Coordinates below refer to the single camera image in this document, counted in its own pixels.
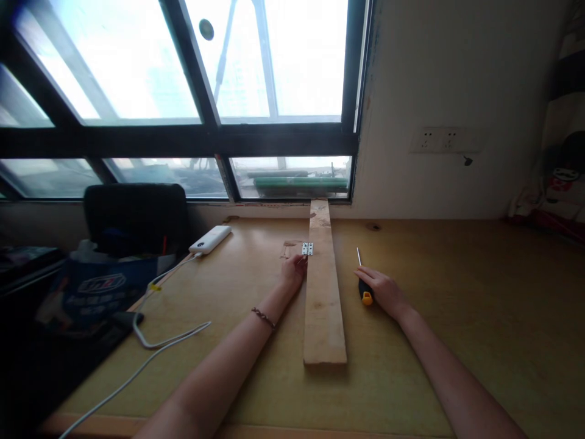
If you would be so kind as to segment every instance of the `wall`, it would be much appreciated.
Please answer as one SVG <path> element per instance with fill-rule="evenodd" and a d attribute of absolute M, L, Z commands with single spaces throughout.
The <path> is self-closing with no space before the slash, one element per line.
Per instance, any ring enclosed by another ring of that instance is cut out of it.
<path fill-rule="evenodd" d="M 378 0 L 353 205 L 334 218 L 498 218 L 539 149 L 547 84 L 569 0 Z M 485 133 L 484 150 L 408 154 L 423 126 Z M 192 207 L 210 227 L 229 215 L 308 217 L 308 207 Z M 0 206 L 18 243 L 75 245 L 77 205 Z"/>

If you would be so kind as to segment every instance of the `black chair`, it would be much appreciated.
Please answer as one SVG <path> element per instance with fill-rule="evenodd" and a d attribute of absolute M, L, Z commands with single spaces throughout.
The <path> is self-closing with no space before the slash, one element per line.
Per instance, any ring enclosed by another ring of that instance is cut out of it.
<path fill-rule="evenodd" d="M 97 251 L 115 257 L 141 253 L 181 256 L 193 243 L 185 190 L 178 184 L 89 186 L 85 221 Z"/>

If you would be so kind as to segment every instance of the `screwdriver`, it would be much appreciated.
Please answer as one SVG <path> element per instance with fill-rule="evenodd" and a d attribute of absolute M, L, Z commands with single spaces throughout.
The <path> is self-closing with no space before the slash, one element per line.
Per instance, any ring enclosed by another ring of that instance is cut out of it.
<path fill-rule="evenodd" d="M 360 249 L 357 247 L 355 249 L 358 251 L 358 262 L 360 263 L 360 266 L 361 266 Z M 365 283 L 363 280 L 360 279 L 360 281 L 358 282 L 358 288 L 360 290 L 361 302 L 365 306 L 370 306 L 371 304 L 373 304 L 374 303 L 374 292 L 372 291 L 370 286 L 367 283 Z"/>

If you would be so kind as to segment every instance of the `charging cable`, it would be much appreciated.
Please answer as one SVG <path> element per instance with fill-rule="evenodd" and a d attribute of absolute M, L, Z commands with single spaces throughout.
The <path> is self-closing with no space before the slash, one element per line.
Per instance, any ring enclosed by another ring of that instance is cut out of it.
<path fill-rule="evenodd" d="M 187 338 L 192 337 L 195 334 L 198 334 L 199 332 L 203 331 L 206 327 L 208 327 L 211 324 L 210 321 L 205 322 L 205 323 L 202 323 L 202 324 L 194 327 L 193 329 L 191 329 L 191 330 L 189 330 L 187 332 L 182 333 L 181 335 L 177 335 L 176 337 L 171 337 L 168 340 L 161 341 L 160 343 L 157 343 L 157 344 L 150 344 L 150 343 L 148 343 L 148 341 L 146 341 L 144 335 L 142 334 L 142 331 L 140 331 L 139 328 L 138 328 L 138 313 L 140 312 L 140 310 L 144 306 L 144 303 L 146 303 L 146 299 L 149 296 L 148 295 L 149 290 L 150 289 L 153 289 L 155 291 L 160 291 L 161 290 L 161 288 L 158 287 L 157 285 L 154 285 L 154 283 L 157 282 L 159 279 L 161 279 L 166 274 L 170 273 L 171 271 L 176 270 L 181 265 L 184 265 L 187 262 L 190 262 L 192 260 L 195 260 L 198 257 L 201 257 L 202 254 L 203 253 L 201 253 L 201 252 L 199 252 L 197 254 L 194 254 L 193 257 L 184 260 L 183 262 L 177 264 L 176 266 L 174 266 L 170 270 L 165 271 L 163 274 L 159 274 L 157 277 L 155 277 L 154 279 L 152 279 L 149 282 L 148 287 L 146 288 L 146 293 L 144 294 L 144 298 L 143 298 L 142 302 L 140 303 L 140 305 L 138 306 L 138 308 L 135 310 L 134 319 L 132 321 L 132 327 L 134 329 L 134 332 L 136 333 L 136 336 L 140 340 L 140 343 L 142 344 L 142 346 L 145 349 L 156 349 L 156 348 L 160 348 L 160 349 L 157 350 L 155 353 L 153 353 L 150 357 L 148 357 L 148 359 L 142 364 L 142 366 L 140 366 L 138 368 L 138 370 L 136 372 L 134 372 L 132 374 L 132 376 L 130 378 L 128 378 L 128 380 L 124 384 L 122 384 L 114 392 L 112 392 L 112 394 L 110 396 L 108 396 L 103 401 L 101 401 L 98 405 L 96 405 L 95 407 L 93 407 L 93 409 L 91 409 L 89 412 L 87 412 L 86 414 L 84 414 L 71 427 L 69 427 L 67 430 L 65 430 L 64 433 L 61 436 L 59 436 L 59 439 L 65 439 L 69 435 L 69 433 L 71 433 L 74 429 L 76 429 L 87 418 L 89 418 L 91 415 L 93 415 L 95 412 L 97 412 L 101 407 L 103 407 L 108 402 L 110 402 L 113 398 L 115 398 L 116 395 L 118 393 L 120 393 L 121 391 L 123 391 L 126 388 L 126 386 L 128 386 L 128 384 L 130 384 L 134 380 L 134 378 L 136 378 L 140 374 L 140 372 L 142 372 L 144 370 L 144 368 L 148 366 L 148 363 L 150 363 L 151 361 L 154 360 L 154 358 L 157 355 L 161 354 L 164 350 L 170 348 L 171 346 L 174 346 L 175 344 L 178 344 L 181 341 L 185 341 Z"/>

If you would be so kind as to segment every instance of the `wooden desk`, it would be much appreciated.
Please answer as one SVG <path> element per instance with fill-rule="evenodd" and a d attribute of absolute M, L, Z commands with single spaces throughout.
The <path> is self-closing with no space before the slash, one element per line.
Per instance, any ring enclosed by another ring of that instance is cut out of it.
<path fill-rule="evenodd" d="M 338 430 L 452 436 L 427 378 L 398 326 L 360 303 L 363 263 L 392 274 L 430 326 L 532 438 L 585 430 L 585 254 L 558 238 L 496 221 L 332 221 L 348 364 L 303 366 L 304 286 L 226 417 L 225 437 L 289 437 Z M 151 341 L 212 320 L 157 357 L 79 432 L 130 435 L 274 285 L 279 257 L 308 236 L 306 219 L 237 219 L 209 256 L 178 269 L 144 307 Z M 57 410 L 63 430 L 149 356 L 129 337 Z M 369 437 L 369 435 L 348 435 Z"/>

